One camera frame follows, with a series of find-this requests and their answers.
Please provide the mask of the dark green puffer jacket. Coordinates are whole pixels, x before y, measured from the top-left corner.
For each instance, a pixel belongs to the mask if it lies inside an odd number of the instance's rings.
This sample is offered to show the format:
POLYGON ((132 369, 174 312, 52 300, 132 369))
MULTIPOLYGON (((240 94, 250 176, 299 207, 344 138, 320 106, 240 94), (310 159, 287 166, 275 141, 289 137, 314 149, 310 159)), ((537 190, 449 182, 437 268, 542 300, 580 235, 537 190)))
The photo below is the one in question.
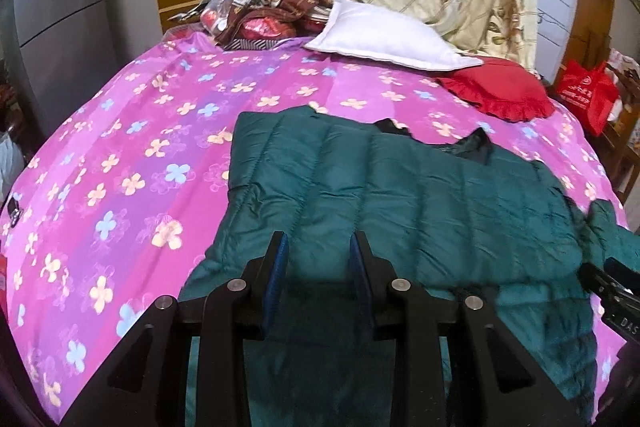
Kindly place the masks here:
POLYGON ((583 421, 594 407, 597 340, 579 267, 639 265, 639 239, 613 205, 579 208, 539 161, 477 130, 428 145, 311 108, 236 122, 228 208, 181 289, 201 297, 238 277, 274 232, 288 236, 276 323, 245 349, 256 426, 384 426, 394 349, 371 339, 348 271, 349 241, 448 298, 483 291, 583 421))

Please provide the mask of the wooden shelf rack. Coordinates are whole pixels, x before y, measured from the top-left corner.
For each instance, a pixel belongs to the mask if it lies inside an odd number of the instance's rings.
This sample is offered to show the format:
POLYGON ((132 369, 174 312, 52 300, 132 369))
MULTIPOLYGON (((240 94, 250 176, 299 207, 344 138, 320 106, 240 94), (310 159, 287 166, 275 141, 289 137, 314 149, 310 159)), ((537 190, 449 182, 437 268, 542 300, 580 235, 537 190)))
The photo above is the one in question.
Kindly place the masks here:
POLYGON ((597 153, 614 193, 625 204, 639 180, 639 63, 612 48, 605 72, 618 89, 614 118, 597 139, 597 153))

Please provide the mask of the pink floral bed sheet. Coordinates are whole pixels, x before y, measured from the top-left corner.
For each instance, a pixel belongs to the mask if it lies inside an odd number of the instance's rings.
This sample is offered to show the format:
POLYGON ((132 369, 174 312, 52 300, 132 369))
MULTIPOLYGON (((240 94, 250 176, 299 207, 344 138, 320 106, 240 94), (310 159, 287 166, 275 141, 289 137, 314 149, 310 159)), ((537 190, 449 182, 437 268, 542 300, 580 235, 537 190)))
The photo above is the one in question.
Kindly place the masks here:
POLYGON ((236 117, 307 106, 390 118, 426 143, 483 128, 544 162, 580 207, 614 192, 565 108, 509 124, 424 72, 314 54, 299 40, 224 52, 166 41, 129 63, 63 122, 16 180, 17 221, 1 220, 9 323, 50 418, 60 419, 153 299, 177 294, 227 206, 236 117))

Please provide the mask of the red shopping bag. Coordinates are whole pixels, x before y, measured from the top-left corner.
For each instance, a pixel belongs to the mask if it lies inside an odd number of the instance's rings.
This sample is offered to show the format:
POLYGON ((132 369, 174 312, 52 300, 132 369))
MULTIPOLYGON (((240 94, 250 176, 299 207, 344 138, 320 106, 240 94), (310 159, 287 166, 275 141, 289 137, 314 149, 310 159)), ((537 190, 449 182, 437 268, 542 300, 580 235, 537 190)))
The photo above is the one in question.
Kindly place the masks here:
POLYGON ((597 138, 618 99, 618 89, 605 72, 606 63, 585 69, 569 60, 563 76, 554 86, 555 95, 578 120, 582 129, 597 138))

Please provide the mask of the red box at bedside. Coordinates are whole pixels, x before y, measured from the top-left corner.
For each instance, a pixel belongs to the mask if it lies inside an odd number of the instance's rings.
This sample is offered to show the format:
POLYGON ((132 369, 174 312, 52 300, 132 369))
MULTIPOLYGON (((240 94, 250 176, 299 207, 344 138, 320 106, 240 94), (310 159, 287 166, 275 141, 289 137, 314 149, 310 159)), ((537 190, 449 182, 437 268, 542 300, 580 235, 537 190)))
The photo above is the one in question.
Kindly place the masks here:
POLYGON ((4 314, 6 314, 6 310, 8 309, 8 304, 6 303, 6 285, 8 282, 6 281, 6 272, 8 272, 8 260, 6 260, 6 256, 0 255, 0 307, 4 314))

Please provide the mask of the small black device on bed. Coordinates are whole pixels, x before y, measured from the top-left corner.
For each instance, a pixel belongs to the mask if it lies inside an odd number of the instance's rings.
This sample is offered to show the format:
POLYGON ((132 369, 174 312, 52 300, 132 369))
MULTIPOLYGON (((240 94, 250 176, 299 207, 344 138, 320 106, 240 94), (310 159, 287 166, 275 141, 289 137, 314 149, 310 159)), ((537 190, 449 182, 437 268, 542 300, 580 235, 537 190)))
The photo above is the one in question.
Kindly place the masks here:
POLYGON ((15 228, 22 215, 20 202, 15 197, 11 197, 6 204, 6 209, 8 210, 10 227, 15 228))

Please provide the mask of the red ruffled cushion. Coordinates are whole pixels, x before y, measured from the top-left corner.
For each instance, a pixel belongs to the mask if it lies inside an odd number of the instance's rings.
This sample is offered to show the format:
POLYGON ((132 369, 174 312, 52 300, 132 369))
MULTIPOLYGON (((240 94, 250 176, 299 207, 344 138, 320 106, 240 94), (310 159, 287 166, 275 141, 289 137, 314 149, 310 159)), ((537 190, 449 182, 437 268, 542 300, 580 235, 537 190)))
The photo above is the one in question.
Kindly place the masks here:
POLYGON ((548 118, 555 111, 541 81, 505 58, 483 57, 480 66, 443 72, 434 79, 480 113, 504 121, 548 118))

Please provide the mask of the white plastic bag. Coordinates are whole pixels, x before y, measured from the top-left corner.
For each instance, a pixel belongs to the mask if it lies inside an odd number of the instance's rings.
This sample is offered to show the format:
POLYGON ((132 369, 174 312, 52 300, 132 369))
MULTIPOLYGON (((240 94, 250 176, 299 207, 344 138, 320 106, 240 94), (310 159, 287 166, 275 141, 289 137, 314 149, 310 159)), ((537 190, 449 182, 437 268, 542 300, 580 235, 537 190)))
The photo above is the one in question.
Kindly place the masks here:
POLYGON ((20 147, 12 141, 7 133, 2 133, 0 140, 1 202, 4 202, 10 195, 11 188, 24 167, 25 161, 20 147))

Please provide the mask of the white pillow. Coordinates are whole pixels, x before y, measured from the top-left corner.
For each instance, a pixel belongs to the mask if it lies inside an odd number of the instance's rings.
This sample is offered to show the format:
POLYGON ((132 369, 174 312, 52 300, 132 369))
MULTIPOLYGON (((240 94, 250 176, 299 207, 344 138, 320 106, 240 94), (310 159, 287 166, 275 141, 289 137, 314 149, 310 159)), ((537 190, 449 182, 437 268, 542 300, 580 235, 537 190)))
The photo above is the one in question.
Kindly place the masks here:
POLYGON ((484 64, 457 52, 414 17, 352 0, 333 1, 326 26, 305 48, 423 72, 454 72, 484 64))

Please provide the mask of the grey wardrobe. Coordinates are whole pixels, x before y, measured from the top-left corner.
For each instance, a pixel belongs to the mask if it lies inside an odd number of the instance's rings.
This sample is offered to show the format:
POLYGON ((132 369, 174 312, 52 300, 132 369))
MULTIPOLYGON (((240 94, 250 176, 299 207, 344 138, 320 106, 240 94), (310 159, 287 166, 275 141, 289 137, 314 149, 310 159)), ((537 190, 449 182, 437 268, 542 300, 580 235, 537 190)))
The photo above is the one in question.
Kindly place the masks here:
POLYGON ((157 0, 1 0, 1 57, 32 127, 51 134, 160 41, 157 0))

